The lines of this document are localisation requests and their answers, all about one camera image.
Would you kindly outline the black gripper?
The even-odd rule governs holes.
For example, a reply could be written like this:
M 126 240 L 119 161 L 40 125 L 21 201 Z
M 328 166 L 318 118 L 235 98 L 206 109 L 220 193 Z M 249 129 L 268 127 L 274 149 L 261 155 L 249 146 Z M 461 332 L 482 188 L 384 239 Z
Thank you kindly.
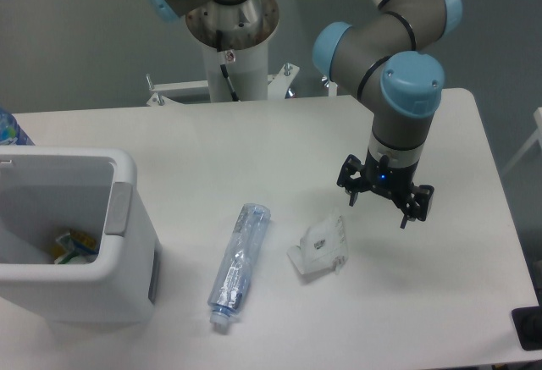
M 349 196 L 349 206 L 353 207 L 358 195 L 373 192 L 390 199 L 403 213 L 400 228 L 404 229 L 410 221 L 424 222 L 429 214 L 434 187 L 414 185 L 413 178 L 418 161 L 404 168 L 380 165 L 379 159 L 367 152 L 365 164 L 350 154 L 343 162 L 336 184 Z

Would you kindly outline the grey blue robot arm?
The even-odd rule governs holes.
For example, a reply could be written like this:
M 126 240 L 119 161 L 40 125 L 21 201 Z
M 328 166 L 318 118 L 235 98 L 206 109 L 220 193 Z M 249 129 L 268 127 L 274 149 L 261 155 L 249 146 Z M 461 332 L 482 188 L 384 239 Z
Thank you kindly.
M 165 21 L 184 19 L 207 51 L 215 102 L 268 98 L 268 62 L 256 58 L 279 23 L 275 0 L 148 0 Z M 379 17 L 363 28 L 334 22 L 318 35 L 318 71 L 373 114 L 367 156 L 349 156 L 337 184 L 352 200 L 373 192 L 405 221 L 424 221 L 434 194 L 414 175 L 440 105 L 445 73 L 423 49 L 453 31 L 462 0 L 373 0 Z

